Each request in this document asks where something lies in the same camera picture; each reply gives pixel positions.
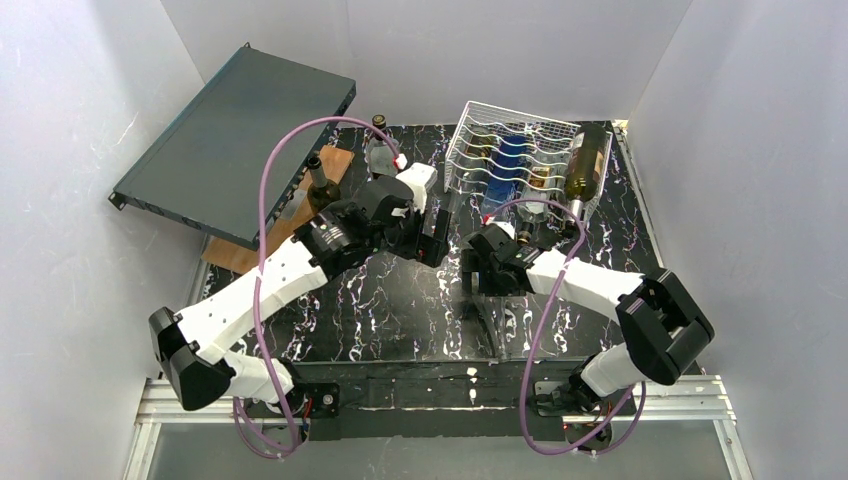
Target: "black table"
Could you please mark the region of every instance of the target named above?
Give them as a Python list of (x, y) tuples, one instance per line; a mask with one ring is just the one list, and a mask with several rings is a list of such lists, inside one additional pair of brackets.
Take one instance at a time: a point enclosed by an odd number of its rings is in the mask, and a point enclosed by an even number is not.
[[(441, 172), (454, 128), (428, 125), (389, 130), (411, 160), (435, 165)], [(337, 129), (331, 137), (331, 145), (355, 153), (341, 182), (345, 196), (353, 195), (369, 179), (366, 142), (360, 128)], [(436, 205), (447, 206), (449, 195), (442, 193), (441, 179), (433, 196)], [(277, 312), (267, 321), (272, 353), (297, 362), (497, 357), (483, 321), (461, 294), (459, 239), (480, 224), (473, 200), (463, 206), (459, 217), (462, 228), (451, 237), (450, 254), (440, 268), (380, 253), (358, 270), (348, 271)], [(603, 198), (591, 218), (587, 246), (579, 257), (616, 270), (646, 272), (658, 266), (617, 142), (613, 142)], [(212, 267), (207, 291), (214, 293), (235, 278), (230, 271)], [(537, 295), (508, 302), (508, 356), (526, 357), (528, 335), (537, 325), (545, 300)], [(622, 340), (611, 320), (564, 301), (548, 324), (541, 357), (582, 357)], [(248, 353), (258, 354), (255, 339), (246, 341)]]

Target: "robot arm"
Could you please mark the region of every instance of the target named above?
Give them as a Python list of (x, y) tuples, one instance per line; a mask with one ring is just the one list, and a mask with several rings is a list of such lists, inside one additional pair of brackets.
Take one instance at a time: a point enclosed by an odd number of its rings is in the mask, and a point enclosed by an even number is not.
[[(447, 253), (450, 214), (439, 211), (433, 236), (422, 233), (427, 191), (436, 170), (415, 163), (397, 177), (367, 183), (352, 200), (328, 206), (297, 228), (265, 261), (260, 317), (319, 288), (374, 253), (387, 249), (402, 258), (438, 266)], [(279, 401), (262, 359), (231, 351), (254, 328), (253, 294), (259, 269), (217, 294), (179, 312), (162, 308), (150, 317), (156, 360), (186, 410), (223, 395)], [(287, 393), (291, 373), (277, 360), (276, 375)]]
[[(462, 252), (466, 293), (550, 294), (565, 262), (558, 251), (519, 245), (494, 223), (475, 232), (468, 243), (471, 248)], [(475, 283), (478, 292), (471, 291)], [(591, 411), (603, 397), (646, 379), (671, 385), (715, 336), (695, 301), (666, 269), (643, 275), (573, 259), (556, 296), (611, 318), (624, 337), (624, 343), (572, 372), (557, 399), (564, 409)]]

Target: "wire rack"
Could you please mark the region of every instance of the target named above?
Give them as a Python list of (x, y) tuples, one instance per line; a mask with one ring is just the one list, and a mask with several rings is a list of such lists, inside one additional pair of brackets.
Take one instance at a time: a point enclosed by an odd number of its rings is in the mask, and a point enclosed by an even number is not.
[[(507, 170), (520, 170), (515, 178), (520, 188), (517, 192), (532, 189), (545, 192), (556, 199), (561, 190), (571, 154), (571, 139), (580, 125), (544, 118), (506, 108), (468, 102), (462, 111), (456, 132), (445, 155), (444, 191), (456, 197), (452, 205), (459, 206), (468, 195), (485, 195), (495, 162), (492, 153), (504, 155), (503, 145), (514, 145), (506, 137), (521, 136), (524, 153), (519, 156), (520, 166)], [(607, 133), (603, 172), (607, 170), (612, 134)], [(539, 175), (534, 167), (550, 167), (547, 181), (533, 181)], [(584, 220), (588, 221), (600, 202), (606, 174), (601, 175), (598, 193), (584, 207)]]

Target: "white wall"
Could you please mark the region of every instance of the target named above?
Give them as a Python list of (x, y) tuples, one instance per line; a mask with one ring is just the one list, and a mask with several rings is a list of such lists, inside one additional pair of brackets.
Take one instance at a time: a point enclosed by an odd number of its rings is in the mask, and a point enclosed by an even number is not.
[(468, 100), (627, 118), (690, 1), (162, 3), (204, 80), (250, 41), (355, 79), (353, 116), (421, 124), (455, 123)]
[(0, 478), (119, 478), (200, 237), (106, 197), (202, 82), (156, 0), (0, 11)]
[(848, 478), (848, 4), (695, 0), (631, 121), (757, 478)]

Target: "metal frame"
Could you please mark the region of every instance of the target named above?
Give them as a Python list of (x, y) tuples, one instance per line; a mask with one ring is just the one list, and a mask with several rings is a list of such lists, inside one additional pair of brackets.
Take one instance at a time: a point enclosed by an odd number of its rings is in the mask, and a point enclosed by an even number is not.
[[(616, 127), (616, 138), (621, 147), (622, 157), (631, 172), (631, 182), (643, 212), (644, 198), (639, 188), (638, 177), (632, 164), (632, 157), (621, 130)], [(656, 244), (656, 237), (650, 217), (645, 213), (645, 224), (657, 260), (662, 266), (662, 258)], [(195, 271), (188, 304), (196, 303), (204, 296), (203, 286), (209, 272), (209, 265), (200, 261)], [(642, 395), (640, 386), (633, 390), (634, 397)], [(632, 416), (617, 416), (614, 422), (630, 422)], [(725, 463), (732, 480), (753, 478), (748, 461), (742, 449), (742, 442), (736, 431), (736, 413), (730, 403), (727, 390), (718, 375), (685, 375), (675, 385), (664, 386), (647, 384), (645, 410), (640, 421), (712, 421), (716, 436), (724, 454)], [(265, 418), (254, 420), (260, 424), (284, 424), (284, 418)], [(564, 423), (583, 423), (592, 421), (585, 416), (565, 416)], [(222, 397), (209, 407), (195, 412), (182, 409), (171, 385), (166, 380), (148, 380), (142, 394), (141, 403), (135, 421), (135, 433), (129, 460), (124, 472), (125, 480), (147, 479), (153, 463), (160, 430), (166, 423), (232, 423), (232, 399)]]

